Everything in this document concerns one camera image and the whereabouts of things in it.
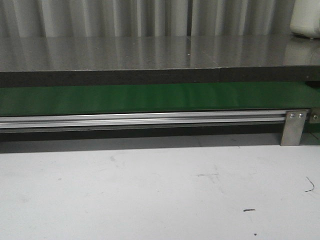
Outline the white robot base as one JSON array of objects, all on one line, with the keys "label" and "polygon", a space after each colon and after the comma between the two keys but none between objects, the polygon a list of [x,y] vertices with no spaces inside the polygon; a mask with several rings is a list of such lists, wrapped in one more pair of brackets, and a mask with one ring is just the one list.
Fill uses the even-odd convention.
[{"label": "white robot base", "polygon": [[320,38],[320,1],[295,0],[290,30],[292,33],[310,39]]}]

